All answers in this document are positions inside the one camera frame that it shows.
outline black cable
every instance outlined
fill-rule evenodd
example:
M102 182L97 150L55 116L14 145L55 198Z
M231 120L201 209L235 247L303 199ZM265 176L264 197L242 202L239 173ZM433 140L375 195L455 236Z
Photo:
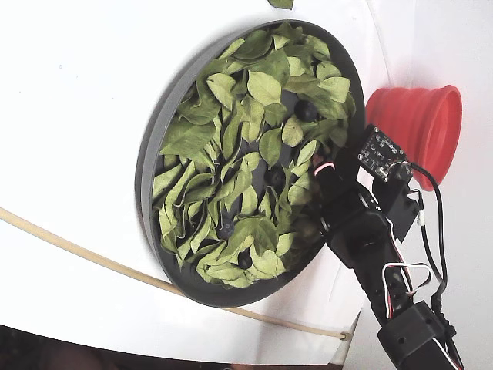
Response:
M452 337L446 337L445 344L447 345L448 354L450 357L457 362L457 365L464 370L464 364L462 364L461 356L455 347L454 339Z
M441 295L445 291L445 289L447 288L447 282L448 282L447 262L445 260L445 248L444 248L443 202L441 199L440 189L438 188L438 184L437 184L436 180L433 178L433 176L428 171L426 171L423 167L417 165L416 163L411 163L411 168L413 170L416 170L417 172L424 174L428 178L431 185L433 186L435 196L437 197L437 205L438 205L438 249L440 251L440 262L441 262L442 274L441 274L440 285L438 286L436 293L433 295L434 295L434 300L435 300L435 306L438 309L438 311L440 311L441 310ZM430 262L430 264L432 264L433 258L430 258L431 252L429 252L429 253L428 252L427 252L428 261Z

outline white table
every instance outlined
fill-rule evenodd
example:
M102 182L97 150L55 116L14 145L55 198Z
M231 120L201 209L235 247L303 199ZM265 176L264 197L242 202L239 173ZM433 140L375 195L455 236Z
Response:
M366 98L387 84L364 0L297 0L292 12L267 0L0 5L0 207L166 279L141 231L133 189L149 116L177 71L207 43L282 18L317 23L338 37ZM201 306L1 221L0 281L0 324L122 352L319 364L341 343ZM353 274L325 248L293 282L249 309L343 331L362 299Z

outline round tray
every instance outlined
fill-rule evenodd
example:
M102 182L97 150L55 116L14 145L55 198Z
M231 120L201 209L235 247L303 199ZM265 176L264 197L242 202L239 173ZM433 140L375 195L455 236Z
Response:
M364 130L364 99L356 67L342 44L325 29L312 23L286 19L265 23L253 29L235 32L209 45L191 63L185 66L173 80L171 86L163 93L149 121L137 161L135 188L136 202L141 216L143 230L163 270L172 283L187 297L201 304L225 308L259 301L279 290L296 277L324 245L322 240L320 240L320 243L313 245L295 270L281 274L279 277L271 280L258 281L248 288L225 289L221 285L206 283L190 264L184 264L182 270L179 269L175 256L161 248L159 221L156 212L152 210L153 179L160 167L158 164L159 150L173 114L186 91L194 83L200 71L207 66L209 61L216 58L231 42L239 37L248 35L255 29L276 28L283 22L289 22L293 27L301 26L305 34L316 36L327 43L331 61L341 71L342 75L351 81L350 91L356 103L356 114L349 125L348 143L354 142ZM262 181L256 186L254 184L255 188L258 186L262 186Z

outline dark berry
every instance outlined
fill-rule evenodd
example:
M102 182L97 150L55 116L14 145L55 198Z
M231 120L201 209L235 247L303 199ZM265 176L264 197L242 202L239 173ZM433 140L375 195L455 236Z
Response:
M252 267L252 257L250 256L250 249L238 254L238 267L246 270Z
M223 219L223 227L216 230L217 237L221 240L229 239L234 232L233 220Z
M284 187L284 183L286 182L286 175L280 166L274 166L270 170L265 171L263 178L265 179L267 185L271 185L276 190L282 189Z
M294 106L294 114L304 122L312 122L317 118L317 107L308 100L300 100Z

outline wooden stick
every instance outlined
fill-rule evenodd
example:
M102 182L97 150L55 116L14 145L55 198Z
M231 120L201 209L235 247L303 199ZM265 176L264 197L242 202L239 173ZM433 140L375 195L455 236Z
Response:
M50 233L49 231L36 226L30 223L19 216L8 212L4 208L0 207L0 220L3 220L12 226L17 227L20 230L29 233L42 241L46 241L56 247L62 248L64 251L70 252L84 258L87 261L91 261L92 263L98 264L99 266L106 267L110 270L118 272L119 274L123 274L129 278L141 281L142 283L146 283L152 285L153 287L163 289L164 291L168 291L170 293L178 294L184 297L183 293L175 287L173 284L170 284L166 281L160 280L156 277L149 276L148 274L144 274L143 272L134 270L128 266L123 264L119 264L109 258L103 257L100 254L89 251L83 247L80 247L77 244L72 243L58 235ZM339 338L340 340L348 340L350 335L348 333L338 333L335 331L322 330L317 328L311 328L305 325L295 324L290 321L280 320L278 318L272 318L263 314L257 314L256 312L245 310L244 308L221 308L224 311L232 312L236 315L241 315L246 318L252 318L254 320L266 322L272 325L278 325L285 328L290 328L298 331L305 331L307 333L317 334L317 335L325 335L327 337Z

